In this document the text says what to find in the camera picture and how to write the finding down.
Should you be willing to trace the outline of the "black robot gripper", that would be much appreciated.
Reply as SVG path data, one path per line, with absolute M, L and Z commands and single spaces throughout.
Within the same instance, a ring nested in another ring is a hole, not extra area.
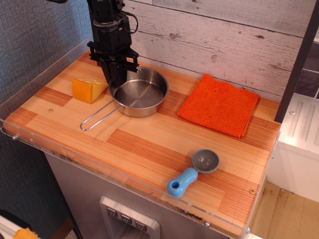
M 128 21 L 93 22 L 97 39 L 89 42 L 91 58 L 100 62 L 107 83 L 119 88 L 127 81 L 127 71 L 139 72 L 139 54 L 131 49 Z

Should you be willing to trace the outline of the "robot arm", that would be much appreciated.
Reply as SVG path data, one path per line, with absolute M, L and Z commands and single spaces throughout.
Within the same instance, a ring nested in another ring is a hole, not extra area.
M 122 0 L 87 1 L 93 41 L 88 43 L 90 59 L 102 67 L 107 83 L 118 88 L 127 81 L 127 73 L 139 72 L 139 54 L 131 49 L 131 30 L 129 16 L 135 15 L 123 11 Z

